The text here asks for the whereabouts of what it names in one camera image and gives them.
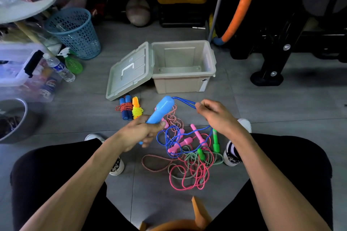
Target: left hand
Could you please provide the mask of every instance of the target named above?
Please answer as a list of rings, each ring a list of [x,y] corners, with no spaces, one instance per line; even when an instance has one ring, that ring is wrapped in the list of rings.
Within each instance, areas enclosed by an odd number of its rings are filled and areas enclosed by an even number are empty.
[[[117,144],[121,144],[123,152],[131,150],[140,141],[143,141],[143,148],[148,147],[153,137],[159,131],[163,130],[166,124],[164,121],[158,124],[148,124],[146,121],[149,117],[150,115],[139,116],[137,119],[132,120],[121,128],[109,139],[114,138]]]

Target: hand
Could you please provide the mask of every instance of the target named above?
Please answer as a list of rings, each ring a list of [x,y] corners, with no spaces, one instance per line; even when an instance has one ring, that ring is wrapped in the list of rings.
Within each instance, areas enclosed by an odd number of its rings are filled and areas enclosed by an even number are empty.
[[[148,124],[146,121],[150,115],[141,115],[137,119],[132,120],[126,126],[121,128],[112,137],[118,144],[122,145],[123,152],[131,150],[138,142],[142,141],[142,147],[146,148],[150,145],[153,137],[164,129],[165,122],[158,124]]]
[[[212,128],[226,137],[230,136],[233,129],[243,128],[227,108],[218,101],[204,99],[201,103],[197,102],[195,107],[197,113],[204,116]]]

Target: white shelf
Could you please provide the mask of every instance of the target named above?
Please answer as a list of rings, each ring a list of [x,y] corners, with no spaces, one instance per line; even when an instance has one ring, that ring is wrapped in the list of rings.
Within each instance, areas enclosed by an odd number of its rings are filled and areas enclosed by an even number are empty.
[[[26,2],[18,0],[10,7],[0,7],[0,24],[20,21],[48,9],[56,0]]]

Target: green jump rope handle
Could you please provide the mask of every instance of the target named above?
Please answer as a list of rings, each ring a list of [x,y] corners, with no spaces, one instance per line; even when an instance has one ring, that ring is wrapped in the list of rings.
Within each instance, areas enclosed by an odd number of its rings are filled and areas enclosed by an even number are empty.
[[[204,161],[205,160],[205,155],[203,153],[203,151],[201,150],[201,148],[197,149],[197,154],[200,157],[200,160]]]
[[[220,147],[218,144],[217,131],[213,129],[213,151],[216,153],[220,152]]]

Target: blue plastic basket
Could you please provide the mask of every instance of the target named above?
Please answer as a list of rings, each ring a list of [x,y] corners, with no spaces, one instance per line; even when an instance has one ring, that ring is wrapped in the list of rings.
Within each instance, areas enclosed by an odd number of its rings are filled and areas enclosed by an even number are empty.
[[[67,8],[48,18],[44,25],[81,59],[99,55],[101,45],[91,22],[91,15],[84,8]]]

